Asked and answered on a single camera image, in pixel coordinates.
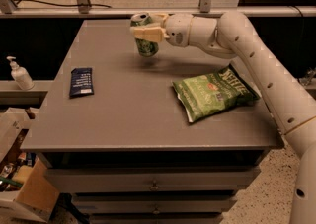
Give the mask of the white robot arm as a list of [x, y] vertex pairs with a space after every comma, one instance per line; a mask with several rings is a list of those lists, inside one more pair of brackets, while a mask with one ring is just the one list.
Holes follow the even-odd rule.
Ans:
[[264, 45], [249, 19], [237, 11], [218, 19], [142, 12], [131, 17], [131, 33], [151, 42], [194, 46], [220, 58], [240, 57], [300, 158], [289, 224], [316, 224], [316, 100]]

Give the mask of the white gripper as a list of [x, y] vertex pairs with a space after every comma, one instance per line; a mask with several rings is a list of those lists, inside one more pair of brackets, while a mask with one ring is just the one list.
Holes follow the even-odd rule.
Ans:
[[170, 45], [186, 47], [189, 45], [190, 27], [193, 16], [190, 14], [175, 14], [169, 17], [166, 13], [151, 13], [153, 23], [161, 27], [131, 27], [130, 31], [137, 39], [150, 42], [167, 40]]

